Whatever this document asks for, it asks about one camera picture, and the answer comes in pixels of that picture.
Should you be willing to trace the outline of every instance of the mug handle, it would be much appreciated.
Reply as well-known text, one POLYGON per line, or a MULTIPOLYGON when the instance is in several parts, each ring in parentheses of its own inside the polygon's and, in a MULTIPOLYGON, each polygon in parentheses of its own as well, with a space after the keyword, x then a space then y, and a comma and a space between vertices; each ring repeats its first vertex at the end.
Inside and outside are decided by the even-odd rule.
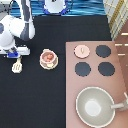
POLYGON ((53 63, 47 64, 47 66, 48 66, 49 68, 52 68, 52 67, 54 66, 54 64, 53 64, 53 63))

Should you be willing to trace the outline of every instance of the black circle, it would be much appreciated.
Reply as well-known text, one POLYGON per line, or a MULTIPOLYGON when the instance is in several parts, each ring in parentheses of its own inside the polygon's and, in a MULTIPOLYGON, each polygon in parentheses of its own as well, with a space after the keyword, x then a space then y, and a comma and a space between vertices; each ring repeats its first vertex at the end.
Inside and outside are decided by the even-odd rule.
POLYGON ((79 76, 82 76, 82 77, 87 76, 89 75, 90 71, 91 71, 91 68, 89 64, 86 62, 79 62, 75 66, 75 72, 79 76))
POLYGON ((112 76, 115 73, 114 66, 109 62, 100 63, 98 70, 103 76, 112 76))
POLYGON ((99 45, 96 48, 96 54, 102 58, 106 58, 111 54, 111 49, 106 45, 99 45))

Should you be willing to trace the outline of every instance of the food item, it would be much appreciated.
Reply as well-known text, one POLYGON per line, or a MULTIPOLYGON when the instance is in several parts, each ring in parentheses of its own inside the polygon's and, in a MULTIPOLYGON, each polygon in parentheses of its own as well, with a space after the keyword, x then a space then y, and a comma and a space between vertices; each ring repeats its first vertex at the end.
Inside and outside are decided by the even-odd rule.
POLYGON ((52 60, 53 59, 53 55, 52 54, 48 54, 47 55, 47 58, 50 59, 50 60, 52 60))
POLYGON ((45 62, 50 62, 53 59, 53 57, 54 57, 53 54, 48 54, 48 55, 43 57, 43 60, 45 62))

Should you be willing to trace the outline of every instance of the black table surface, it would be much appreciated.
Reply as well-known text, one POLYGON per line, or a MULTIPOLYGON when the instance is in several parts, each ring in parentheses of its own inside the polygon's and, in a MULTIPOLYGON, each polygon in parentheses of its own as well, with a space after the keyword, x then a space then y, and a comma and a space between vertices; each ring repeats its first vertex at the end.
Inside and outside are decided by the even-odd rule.
POLYGON ((66 128, 67 41, 111 41, 107 16, 35 17, 35 37, 18 38, 31 54, 23 56, 23 71, 11 71, 16 59, 0 56, 0 128, 66 128), (44 70, 39 64, 43 49, 53 50, 59 64, 44 70))

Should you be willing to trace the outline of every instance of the white bowl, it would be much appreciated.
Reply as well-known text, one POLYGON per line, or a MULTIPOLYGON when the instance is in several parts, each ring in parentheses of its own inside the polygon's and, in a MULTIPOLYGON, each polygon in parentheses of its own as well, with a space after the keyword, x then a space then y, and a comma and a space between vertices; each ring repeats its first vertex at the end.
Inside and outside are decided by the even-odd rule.
POLYGON ((83 89, 76 99, 76 111, 80 119, 94 128, 109 125, 115 116, 112 97, 99 87, 83 89))

